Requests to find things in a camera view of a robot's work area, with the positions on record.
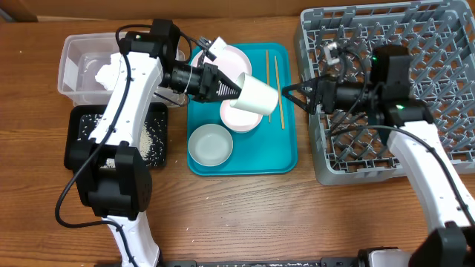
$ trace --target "chopsticks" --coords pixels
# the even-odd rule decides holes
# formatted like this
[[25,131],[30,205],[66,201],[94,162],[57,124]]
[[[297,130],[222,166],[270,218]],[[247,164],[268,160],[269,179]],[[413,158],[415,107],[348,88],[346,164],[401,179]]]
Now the chopsticks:
[[282,111],[281,83],[279,82],[279,69],[277,66],[277,56],[274,56],[274,61],[275,61],[275,78],[277,79],[277,92],[279,94],[279,108],[281,110],[281,124],[282,124],[282,130],[285,130],[284,113]]
[[[269,51],[266,50],[266,74],[267,74],[267,85],[270,86],[270,77],[269,77]],[[271,122],[272,113],[269,114],[269,123]]]

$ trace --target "paper cup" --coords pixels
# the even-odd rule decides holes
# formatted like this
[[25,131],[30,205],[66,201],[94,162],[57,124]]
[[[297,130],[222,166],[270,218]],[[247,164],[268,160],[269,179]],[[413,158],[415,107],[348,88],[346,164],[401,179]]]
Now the paper cup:
[[276,89],[253,76],[242,73],[235,84],[240,87],[241,92],[238,99],[231,100],[231,107],[262,115],[271,114],[277,107],[279,95]]

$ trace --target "blue plastic tray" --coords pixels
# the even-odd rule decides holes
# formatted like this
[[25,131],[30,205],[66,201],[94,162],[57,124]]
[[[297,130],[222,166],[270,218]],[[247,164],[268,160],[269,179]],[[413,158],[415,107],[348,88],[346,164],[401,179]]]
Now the blue plastic tray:
[[[267,83],[266,50],[269,51],[270,85],[277,87],[274,56],[277,56],[281,88],[290,84],[289,54],[285,47],[276,43],[234,44],[248,57],[252,65],[252,75]],[[193,56],[200,50],[195,49]],[[225,127],[220,118],[221,102],[188,105],[188,137],[201,125],[215,123]],[[295,114],[293,103],[282,98],[285,130],[281,127],[281,115],[277,106],[272,113],[272,122],[267,116],[248,133],[235,133],[228,129],[233,140],[231,156],[223,164],[205,167],[196,163],[188,153],[190,169],[201,176],[282,174],[291,171],[298,161],[297,139],[295,135]]]

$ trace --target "white ceramic bowl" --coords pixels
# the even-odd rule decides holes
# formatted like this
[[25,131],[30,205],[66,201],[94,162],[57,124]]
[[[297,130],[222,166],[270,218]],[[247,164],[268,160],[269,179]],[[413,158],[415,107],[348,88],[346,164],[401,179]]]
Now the white ceramic bowl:
[[230,100],[224,100],[223,103],[221,103],[220,116],[224,125],[237,133],[247,133],[251,131],[256,128],[262,120],[262,115],[260,114],[231,107]]
[[206,167],[218,166],[231,156],[231,134],[221,125],[200,126],[190,136],[188,151],[195,162]]
[[[200,59],[203,51],[200,51],[191,61],[191,66],[196,67],[198,65],[198,59]],[[226,46],[224,51],[213,62],[205,57],[205,63],[216,65],[229,79],[233,82],[239,77],[241,73],[247,73],[252,75],[252,66],[249,58],[246,54],[233,47],[231,45]]]

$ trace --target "gray dish rack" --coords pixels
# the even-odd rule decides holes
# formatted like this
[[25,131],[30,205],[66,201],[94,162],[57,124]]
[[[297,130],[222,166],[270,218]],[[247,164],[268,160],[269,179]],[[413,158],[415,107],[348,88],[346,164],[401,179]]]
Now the gray dish rack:
[[[367,71],[374,47],[408,47],[413,56],[412,92],[433,112],[440,140],[455,169],[467,174],[475,173],[474,39],[475,21],[466,1],[414,1],[304,10],[295,49],[301,78],[308,80],[324,69],[322,47],[330,42],[352,45]],[[359,66],[352,61],[346,78],[361,81]],[[326,131],[343,115],[341,111],[325,115],[318,108],[317,114],[309,117],[317,180],[324,185],[342,185],[404,176],[404,169],[376,131],[327,137]],[[347,126],[366,123],[364,116],[344,122]]]

